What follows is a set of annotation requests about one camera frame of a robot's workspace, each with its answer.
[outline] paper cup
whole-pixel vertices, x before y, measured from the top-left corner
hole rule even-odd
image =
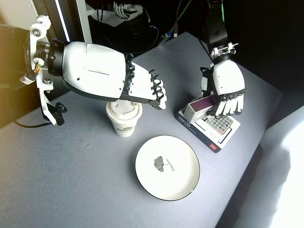
[[[133,134],[142,113],[143,106],[141,103],[125,100],[106,103],[106,114],[111,120],[116,133],[123,138]]]

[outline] light strip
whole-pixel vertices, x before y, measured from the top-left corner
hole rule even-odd
[[[60,8],[58,0],[55,0],[55,3],[56,3],[56,7],[57,7],[57,10],[58,10],[58,13],[59,13],[59,17],[60,17],[60,20],[61,20],[63,30],[65,32],[66,40],[68,42],[70,42],[70,38],[69,38],[68,33],[67,33],[66,24],[65,24],[65,21],[63,20],[63,16],[62,16],[62,12],[61,12],[61,8]]]

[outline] plate rim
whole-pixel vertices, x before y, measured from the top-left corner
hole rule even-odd
[[[155,136],[155,137],[152,137],[152,138],[148,139],[143,145],[145,145],[149,140],[154,139],[154,138],[157,138],[157,137],[161,137],[161,136],[170,136],[170,137],[173,137],[173,138],[182,140],[182,139],[180,139],[180,138],[178,138],[178,137],[175,137],[175,136],[172,136],[172,135],[164,134],[164,135],[158,135],[158,136]],[[199,180],[200,180],[200,163],[199,163],[200,161],[199,161],[199,158],[197,157],[195,151],[193,150],[193,148],[192,148],[188,143],[186,143],[186,144],[192,149],[193,153],[195,154],[196,159],[198,160],[198,164],[199,164],[199,176],[198,176],[198,180],[197,180],[197,182],[195,183],[195,186],[193,187],[193,189],[192,189],[187,195],[185,195],[185,196],[183,196],[183,197],[181,197],[181,198],[175,199],[175,200],[174,200],[174,199],[162,199],[162,198],[159,198],[159,197],[154,196],[152,193],[150,193],[150,192],[143,186],[143,184],[142,184],[141,181],[139,180],[138,175],[137,175],[137,171],[136,171],[136,160],[137,160],[137,155],[138,155],[139,151],[140,151],[141,148],[143,147],[143,145],[141,145],[141,147],[139,148],[139,150],[138,150],[137,153],[136,153],[135,162],[134,162],[134,169],[135,169],[135,173],[136,173],[137,180],[139,181],[139,183],[141,184],[141,186],[143,187],[143,189],[145,189],[145,191],[146,191],[147,193],[149,193],[151,196],[153,196],[153,197],[155,197],[155,198],[157,198],[157,199],[159,199],[159,200],[163,200],[163,201],[177,201],[177,200],[181,200],[181,199],[183,199],[183,198],[189,196],[189,195],[194,191],[194,189],[196,188],[196,186],[197,186],[197,184],[199,183]]]

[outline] round plate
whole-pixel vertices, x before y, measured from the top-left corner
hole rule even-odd
[[[147,192],[163,200],[186,197],[200,178],[199,160],[192,148],[167,135],[152,138],[140,148],[135,170]]]

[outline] red logo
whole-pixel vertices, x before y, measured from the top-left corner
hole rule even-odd
[[[209,145],[209,147],[211,148],[211,150],[215,151],[218,147],[216,145],[214,145],[213,143],[211,143]]]

